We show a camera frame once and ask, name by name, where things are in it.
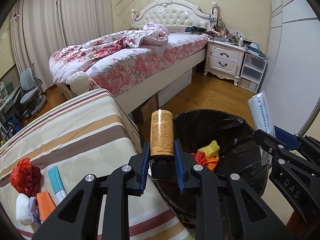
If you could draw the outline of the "beige curtains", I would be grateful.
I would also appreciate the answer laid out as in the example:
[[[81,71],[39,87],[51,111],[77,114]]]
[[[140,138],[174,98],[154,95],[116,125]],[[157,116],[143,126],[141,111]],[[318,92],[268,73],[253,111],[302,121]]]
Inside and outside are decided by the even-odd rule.
[[[34,64],[43,90],[54,84],[49,70],[54,52],[113,31],[111,0],[18,0],[10,16],[17,70]]]

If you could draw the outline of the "orange paper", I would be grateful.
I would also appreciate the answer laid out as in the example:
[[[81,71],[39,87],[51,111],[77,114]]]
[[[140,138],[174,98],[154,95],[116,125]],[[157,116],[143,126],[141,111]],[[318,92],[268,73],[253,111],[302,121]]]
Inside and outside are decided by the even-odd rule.
[[[55,210],[56,205],[53,202],[49,192],[43,191],[36,195],[40,219],[44,222],[50,214]]]

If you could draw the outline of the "white tufted bed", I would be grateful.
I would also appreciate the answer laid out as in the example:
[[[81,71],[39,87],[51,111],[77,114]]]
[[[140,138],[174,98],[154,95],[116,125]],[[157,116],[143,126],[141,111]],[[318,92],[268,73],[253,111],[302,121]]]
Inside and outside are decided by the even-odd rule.
[[[155,0],[131,15],[134,30],[142,30],[148,22],[167,27],[169,43],[126,48],[85,72],[75,72],[68,84],[59,84],[67,98],[104,88],[130,113],[163,89],[168,89],[165,99],[170,100],[184,88],[183,78],[206,58],[210,14],[185,0]]]

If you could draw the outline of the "floral quilt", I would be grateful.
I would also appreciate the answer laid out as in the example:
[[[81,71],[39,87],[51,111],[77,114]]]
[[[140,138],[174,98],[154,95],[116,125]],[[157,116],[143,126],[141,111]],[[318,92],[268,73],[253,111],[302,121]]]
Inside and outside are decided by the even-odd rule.
[[[62,48],[49,58],[49,70],[56,85],[68,84],[71,75],[88,68],[107,56],[126,48],[142,45],[165,46],[169,43],[169,31],[162,24],[148,22],[142,30],[122,30]]]

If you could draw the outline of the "striped table cloth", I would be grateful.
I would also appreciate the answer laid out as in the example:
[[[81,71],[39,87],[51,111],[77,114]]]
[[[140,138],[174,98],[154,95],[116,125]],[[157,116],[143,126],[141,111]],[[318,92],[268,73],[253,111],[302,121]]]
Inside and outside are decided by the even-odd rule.
[[[111,174],[142,151],[137,126],[115,98],[96,89],[69,100],[40,116],[1,147],[1,205],[20,239],[31,239],[37,228],[16,219],[18,192],[9,177],[17,163],[30,158],[42,173],[41,191],[58,205],[48,171],[57,166],[65,191],[87,174]],[[130,239],[194,239],[148,178],[141,197],[129,197]],[[17,239],[4,233],[1,239]]]

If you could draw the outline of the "orange wrapper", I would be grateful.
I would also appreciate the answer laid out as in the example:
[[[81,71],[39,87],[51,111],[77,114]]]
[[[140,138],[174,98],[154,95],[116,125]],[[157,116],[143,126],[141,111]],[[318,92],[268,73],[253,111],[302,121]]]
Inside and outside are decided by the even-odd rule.
[[[215,170],[218,162],[219,162],[218,156],[207,158],[206,168],[208,168],[209,170],[211,170],[213,172]]]

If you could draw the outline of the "yellow foam net bundle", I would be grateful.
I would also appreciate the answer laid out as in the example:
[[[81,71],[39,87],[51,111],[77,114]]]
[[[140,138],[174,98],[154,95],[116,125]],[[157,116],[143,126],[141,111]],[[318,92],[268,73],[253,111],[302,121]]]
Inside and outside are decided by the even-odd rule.
[[[206,158],[215,158],[219,156],[220,146],[216,140],[213,140],[209,145],[198,149],[199,152],[203,152]]]

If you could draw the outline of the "white paper ball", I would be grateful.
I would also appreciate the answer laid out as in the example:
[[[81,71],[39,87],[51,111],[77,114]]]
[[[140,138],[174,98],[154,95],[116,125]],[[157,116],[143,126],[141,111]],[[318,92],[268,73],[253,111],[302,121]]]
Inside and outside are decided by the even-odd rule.
[[[30,199],[22,193],[16,199],[16,220],[25,226],[33,223],[30,211]]]

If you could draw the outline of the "plastic drawer unit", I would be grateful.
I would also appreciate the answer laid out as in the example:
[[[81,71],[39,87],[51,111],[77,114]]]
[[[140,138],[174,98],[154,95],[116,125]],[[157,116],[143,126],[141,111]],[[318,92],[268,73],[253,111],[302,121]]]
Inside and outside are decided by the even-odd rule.
[[[267,61],[264,57],[260,57],[258,54],[250,53],[249,51],[246,52],[238,86],[256,93],[263,79],[266,66]]]

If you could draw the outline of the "gold bottle black cap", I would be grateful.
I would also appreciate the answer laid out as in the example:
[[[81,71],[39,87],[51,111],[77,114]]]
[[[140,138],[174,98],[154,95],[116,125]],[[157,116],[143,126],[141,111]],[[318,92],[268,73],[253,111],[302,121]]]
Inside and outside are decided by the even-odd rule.
[[[174,170],[174,128],[170,111],[152,113],[150,131],[150,170],[153,180],[171,179]]]

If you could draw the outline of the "study desk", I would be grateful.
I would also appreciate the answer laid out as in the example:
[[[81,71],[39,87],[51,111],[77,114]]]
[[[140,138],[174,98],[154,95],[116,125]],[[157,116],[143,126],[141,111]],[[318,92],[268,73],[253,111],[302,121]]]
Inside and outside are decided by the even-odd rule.
[[[5,116],[4,114],[11,109],[12,106],[16,103],[19,95],[21,93],[21,87],[16,87],[7,97],[1,102],[1,125],[5,124]]]

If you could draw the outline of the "grey toothpaste box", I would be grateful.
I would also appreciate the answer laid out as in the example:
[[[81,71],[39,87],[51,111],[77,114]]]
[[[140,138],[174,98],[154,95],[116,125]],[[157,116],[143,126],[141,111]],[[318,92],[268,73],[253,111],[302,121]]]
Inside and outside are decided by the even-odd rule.
[[[271,118],[270,108],[264,91],[255,94],[248,100],[248,107],[251,112],[254,127],[275,136],[274,124]]]

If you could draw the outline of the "teal white toothpaste tube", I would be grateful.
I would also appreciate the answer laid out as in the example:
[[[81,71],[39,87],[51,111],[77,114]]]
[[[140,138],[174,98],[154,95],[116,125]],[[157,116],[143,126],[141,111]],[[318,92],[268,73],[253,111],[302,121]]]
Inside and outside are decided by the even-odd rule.
[[[48,176],[49,176],[53,191],[55,193],[57,202],[60,204],[66,198],[67,193],[62,183],[58,167],[57,166],[52,167],[48,171]]]

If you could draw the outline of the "red foam net bundle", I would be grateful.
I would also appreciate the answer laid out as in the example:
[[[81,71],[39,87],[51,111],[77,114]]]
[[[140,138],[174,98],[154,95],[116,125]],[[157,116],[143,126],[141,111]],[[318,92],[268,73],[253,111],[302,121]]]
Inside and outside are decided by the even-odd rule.
[[[192,153],[191,155],[194,157],[197,164],[202,165],[202,166],[207,165],[207,157],[204,152],[197,151],[196,154]]]

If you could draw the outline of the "red plastic bag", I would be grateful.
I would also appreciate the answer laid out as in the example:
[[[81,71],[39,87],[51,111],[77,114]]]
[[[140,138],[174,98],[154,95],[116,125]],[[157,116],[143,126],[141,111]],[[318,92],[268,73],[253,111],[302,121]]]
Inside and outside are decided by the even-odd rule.
[[[30,162],[30,158],[20,160],[10,174],[10,183],[18,192],[27,197],[36,197],[40,190],[42,173],[39,167]]]

